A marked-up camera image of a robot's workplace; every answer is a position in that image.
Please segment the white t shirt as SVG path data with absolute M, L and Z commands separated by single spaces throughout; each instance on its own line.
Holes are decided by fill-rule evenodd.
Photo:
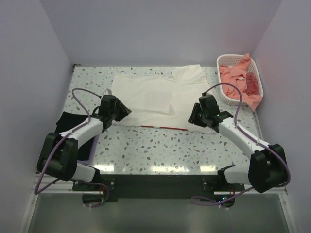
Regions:
M 122 126 L 151 126 L 214 134 L 188 122 L 194 104 L 210 88 L 200 65 L 175 68 L 165 76 L 115 74 L 111 91 L 132 112 Z

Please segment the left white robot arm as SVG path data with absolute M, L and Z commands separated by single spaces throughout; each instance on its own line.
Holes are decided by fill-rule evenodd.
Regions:
M 120 122 L 131 112 L 117 97 L 104 95 L 97 113 L 87 116 L 75 127 L 46 136 L 37 171 L 64 181 L 93 181 L 99 171 L 78 162 L 79 148 L 106 131 L 113 121 Z

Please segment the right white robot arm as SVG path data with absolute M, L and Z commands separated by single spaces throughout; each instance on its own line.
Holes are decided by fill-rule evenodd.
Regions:
M 213 95 L 199 98 L 188 122 L 213 129 L 248 157 L 250 163 L 247 167 L 231 165 L 220 169 L 218 177 L 222 183 L 250 185 L 259 193 L 289 183 L 290 172 L 283 147 L 255 137 L 238 124 L 235 116 L 228 111 L 221 112 Z

